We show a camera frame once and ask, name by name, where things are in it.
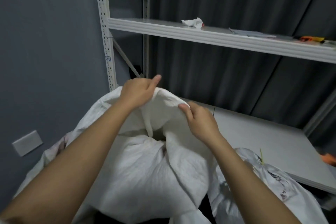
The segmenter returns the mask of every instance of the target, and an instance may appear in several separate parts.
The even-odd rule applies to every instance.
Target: person's left hand
[[[154,94],[154,90],[161,80],[161,75],[153,79],[134,78],[128,80],[121,90],[120,101],[128,105],[132,110],[147,103]]]

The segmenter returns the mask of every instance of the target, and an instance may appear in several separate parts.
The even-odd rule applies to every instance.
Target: person's right arm
[[[180,104],[193,135],[214,154],[246,224],[300,224],[300,221],[244,163],[221,135],[207,108]]]

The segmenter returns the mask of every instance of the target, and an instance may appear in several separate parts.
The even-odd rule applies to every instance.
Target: hand
[[[205,145],[222,138],[217,122],[212,113],[194,102],[189,102],[190,108],[186,104],[179,104],[178,107],[187,117],[188,125],[192,134],[201,140]]]
[[[153,79],[134,78],[125,82],[121,90],[119,101],[125,103],[132,110],[147,103],[154,94],[154,90],[161,80],[161,75]]]

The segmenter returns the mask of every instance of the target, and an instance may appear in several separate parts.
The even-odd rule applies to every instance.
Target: light switch
[[[42,140],[36,130],[21,137],[12,143],[17,153],[22,157],[42,144]]]

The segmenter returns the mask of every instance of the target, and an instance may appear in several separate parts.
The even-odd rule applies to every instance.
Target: white shelving unit
[[[135,69],[115,39],[112,40],[113,36],[109,29],[144,35],[143,74],[147,78],[149,75],[149,35],[336,64],[336,48],[333,45],[303,43],[286,36],[248,37],[233,34],[230,30],[223,28],[205,26],[196,29],[183,26],[181,22],[152,20],[149,19],[150,0],[142,0],[142,19],[110,18],[108,0],[97,0],[97,2],[110,90],[117,86],[113,44],[130,68],[133,71]],[[336,94],[333,93],[303,131],[209,105],[206,107],[211,112],[213,111],[221,133],[233,147],[250,148],[256,153],[261,148],[267,163],[279,167],[293,179],[336,194],[336,180],[305,136],[305,133],[309,134],[315,129],[335,105]]]

